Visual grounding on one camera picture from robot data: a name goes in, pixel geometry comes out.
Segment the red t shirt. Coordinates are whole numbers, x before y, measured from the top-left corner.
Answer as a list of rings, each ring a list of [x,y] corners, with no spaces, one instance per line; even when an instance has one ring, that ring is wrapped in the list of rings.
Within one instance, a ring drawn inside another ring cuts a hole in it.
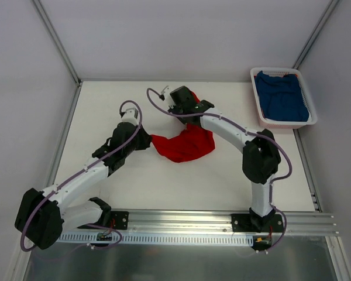
[[[183,131],[172,138],[159,135],[151,137],[157,152],[175,163],[197,160],[215,150],[213,133],[196,125],[187,124]]]

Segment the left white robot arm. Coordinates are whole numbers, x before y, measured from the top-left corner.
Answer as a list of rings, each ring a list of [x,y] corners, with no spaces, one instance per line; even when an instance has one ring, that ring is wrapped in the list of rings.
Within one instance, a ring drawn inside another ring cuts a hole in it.
[[[34,247],[47,249],[72,229],[84,225],[107,227],[111,220],[111,206],[104,200],[93,197],[84,204],[72,206],[71,203],[121,168],[132,152],[149,148],[151,142],[152,137],[142,126],[121,122],[82,170],[61,184],[41,191],[29,189],[22,197],[15,220],[15,228],[21,233],[21,250],[31,251],[25,245],[27,239]]]

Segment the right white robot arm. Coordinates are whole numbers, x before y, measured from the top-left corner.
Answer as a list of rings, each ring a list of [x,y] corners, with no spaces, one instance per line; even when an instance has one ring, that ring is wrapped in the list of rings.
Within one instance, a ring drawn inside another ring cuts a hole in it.
[[[238,222],[245,231],[263,232],[271,224],[275,210],[270,204],[274,179],[281,162],[273,134],[265,129],[249,134],[247,129],[223,117],[214,104],[198,101],[186,86],[166,86],[161,94],[168,103],[168,112],[178,115],[184,124],[196,125],[223,138],[242,153],[242,171],[250,180],[252,203],[249,217]]]

